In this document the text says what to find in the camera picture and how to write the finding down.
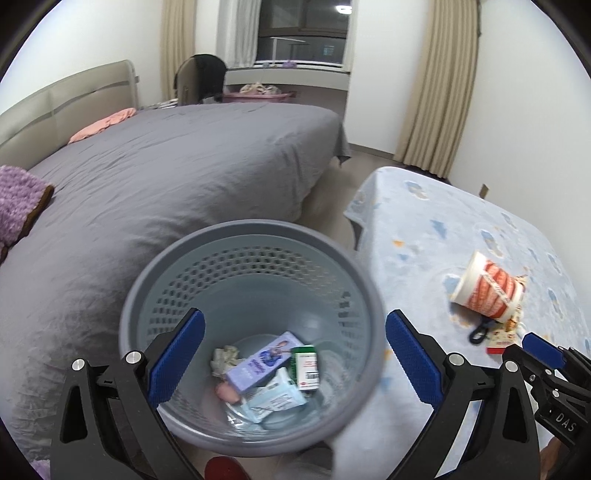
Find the metal screw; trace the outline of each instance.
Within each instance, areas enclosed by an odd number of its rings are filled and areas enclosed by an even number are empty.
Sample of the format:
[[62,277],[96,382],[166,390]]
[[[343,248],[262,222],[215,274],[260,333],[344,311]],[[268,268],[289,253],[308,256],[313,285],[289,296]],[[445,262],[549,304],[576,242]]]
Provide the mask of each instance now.
[[136,364],[142,359],[142,354],[139,352],[129,352],[125,355],[125,361],[129,364]]
[[517,366],[517,364],[513,361],[513,360],[509,360],[508,362],[505,362],[505,368],[509,371],[509,372],[517,372],[519,370],[519,367]]
[[72,363],[72,370],[76,370],[76,371],[80,371],[84,368],[85,362],[84,360],[82,360],[82,358],[79,358],[78,360],[74,360],[74,362]]
[[459,353],[452,353],[449,356],[449,362],[456,367],[459,367],[464,364],[464,357],[462,357]]

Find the bed headboard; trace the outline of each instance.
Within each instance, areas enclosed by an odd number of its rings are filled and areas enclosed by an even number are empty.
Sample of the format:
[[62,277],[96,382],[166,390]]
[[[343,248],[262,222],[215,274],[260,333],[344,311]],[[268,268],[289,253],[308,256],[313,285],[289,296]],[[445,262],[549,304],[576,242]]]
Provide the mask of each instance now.
[[52,83],[0,115],[0,165],[28,170],[66,145],[78,130],[129,107],[138,107],[129,60]]

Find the purple box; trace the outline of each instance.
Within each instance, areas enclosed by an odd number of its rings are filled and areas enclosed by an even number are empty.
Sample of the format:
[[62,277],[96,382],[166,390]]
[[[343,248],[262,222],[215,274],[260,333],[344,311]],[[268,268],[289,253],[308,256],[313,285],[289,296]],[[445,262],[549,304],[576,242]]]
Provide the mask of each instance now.
[[288,361],[292,348],[302,345],[293,334],[285,332],[269,345],[228,370],[226,377],[236,391],[242,394]]

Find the gray bedsheet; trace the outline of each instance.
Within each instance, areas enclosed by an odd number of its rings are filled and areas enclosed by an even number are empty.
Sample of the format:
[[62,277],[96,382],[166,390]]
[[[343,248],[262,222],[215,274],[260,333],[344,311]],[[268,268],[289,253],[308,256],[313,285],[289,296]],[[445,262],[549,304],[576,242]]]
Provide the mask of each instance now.
[[66,369],[118,358],[119,314],[165,247],[227,220],[295,220],[334,156],[338,116],[234,103],[140,112],[32,173],[56,186],[0,266],[0,417],[30,460],[49,454]]

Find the curtain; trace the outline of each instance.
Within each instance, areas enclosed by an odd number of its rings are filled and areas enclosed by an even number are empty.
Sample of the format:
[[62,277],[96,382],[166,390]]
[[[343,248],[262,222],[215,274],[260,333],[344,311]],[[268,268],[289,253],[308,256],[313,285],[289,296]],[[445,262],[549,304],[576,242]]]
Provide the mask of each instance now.
[[447,178],[478,57],[478,0],[431,0],[417,80],[394,159]]
[[225,41],[222,59],[229,69],[252,67],[256,60],[261,0],[223,0]]
[[351,2],[351,15],[349,17],[349,27],[347,28],[347,40],[345,42],[345,53],[343,54],[343,70],[350,72],[353,70],[353,57],[355,56],[355,40],[357,38],[357,15],[359,9],[359,0]]
[[174,76],[195,52],[196,0],[163,0],[160,29],[160,83],[163,100],[174,98]]

